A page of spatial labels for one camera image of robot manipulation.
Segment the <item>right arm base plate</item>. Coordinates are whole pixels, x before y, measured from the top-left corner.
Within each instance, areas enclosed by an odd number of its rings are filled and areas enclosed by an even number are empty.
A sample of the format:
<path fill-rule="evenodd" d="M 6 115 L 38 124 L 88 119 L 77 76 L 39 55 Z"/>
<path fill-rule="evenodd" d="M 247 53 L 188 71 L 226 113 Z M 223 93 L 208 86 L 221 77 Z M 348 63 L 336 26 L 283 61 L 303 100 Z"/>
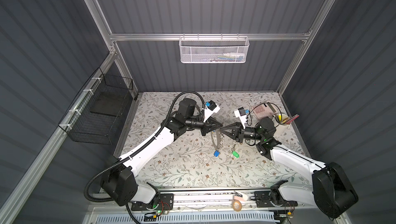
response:
<path fill-rule="evenodd" d="M 249 197 L 254 201 L 257 207 L 296 207 L 296 201 L 286 201 L 279 193 L 274 191 L 255 191 L 253 197 Z"/>

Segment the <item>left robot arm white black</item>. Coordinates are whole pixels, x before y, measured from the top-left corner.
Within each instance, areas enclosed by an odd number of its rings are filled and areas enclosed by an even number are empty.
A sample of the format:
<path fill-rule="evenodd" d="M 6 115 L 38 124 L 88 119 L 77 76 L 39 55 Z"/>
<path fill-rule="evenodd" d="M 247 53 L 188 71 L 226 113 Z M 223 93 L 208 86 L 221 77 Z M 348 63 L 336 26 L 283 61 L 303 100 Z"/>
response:
<path fill-rule="evenodd" d="M 155 208 L 159 202 L 160 191 L 150 183 L 137 183 L 136 176 L 154 156 L 187 131 L 200 130 L 202 136 L 205 136 L 222 128 L 223 125 L 212 117 L 219 110 L 220 106 L 212 100 L 199 107 L 195 100 L 183 99 L 178 104 L 178 109 L 171 109 L 149 138 L 126 154 L 111 160 L 112 163 L 121 164 L 102 174 L 102 189 L 119 206 L 141 202 L 151 209 Z"/>

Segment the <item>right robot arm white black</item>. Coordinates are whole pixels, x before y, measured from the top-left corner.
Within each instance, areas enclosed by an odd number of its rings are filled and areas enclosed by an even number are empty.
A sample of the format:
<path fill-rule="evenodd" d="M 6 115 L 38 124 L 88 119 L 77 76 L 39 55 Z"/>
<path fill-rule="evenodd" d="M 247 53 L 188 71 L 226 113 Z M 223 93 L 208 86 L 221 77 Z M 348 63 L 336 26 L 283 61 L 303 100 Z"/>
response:
<path fill-rule="evenodd" d="M 308 184 L 276 182 L 267 197 L 274 206 L 291 201 L 315 205 L 327 217 L 337 218 L 358 203 L 358 194 L 339 164 L 316 161 L 288 149 L 274 138 L 276 126 L 270 118 L 261 119 L 254 127 L 237 122 L 220 131 L 239 143 L 254 141 L 260 155 L 294 170 L 308 181 Z"/>

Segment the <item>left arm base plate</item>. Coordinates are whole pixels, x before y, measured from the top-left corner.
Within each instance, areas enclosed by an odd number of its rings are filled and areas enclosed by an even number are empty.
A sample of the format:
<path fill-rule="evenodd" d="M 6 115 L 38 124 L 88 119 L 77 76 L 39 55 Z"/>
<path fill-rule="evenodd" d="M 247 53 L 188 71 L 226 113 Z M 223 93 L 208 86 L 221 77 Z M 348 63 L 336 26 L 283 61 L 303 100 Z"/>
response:
<path fill-rule="evenodd" d="M 132 211 L 169 211 L 173 209 L 174 194 L 161 193 L 156 205 L 149 205 L 143 202 L 132 202 Z"/>

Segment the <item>keyring bunch with grey strap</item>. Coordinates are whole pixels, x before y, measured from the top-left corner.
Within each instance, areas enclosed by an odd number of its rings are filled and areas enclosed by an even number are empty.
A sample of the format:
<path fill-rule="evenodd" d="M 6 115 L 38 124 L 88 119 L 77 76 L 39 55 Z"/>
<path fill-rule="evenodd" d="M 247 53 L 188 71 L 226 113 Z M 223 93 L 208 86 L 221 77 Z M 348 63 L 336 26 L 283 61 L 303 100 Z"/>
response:
<path fill-rule="evenodd" d="M 214 147 L 213 155 L 215 157 L 219 157 L 221 154 L 221 149 L 223 148 L 222 144 L 222 135 L 219 129 L 210 132 L 210 137 L 212 141 L 212 146 Z"/>

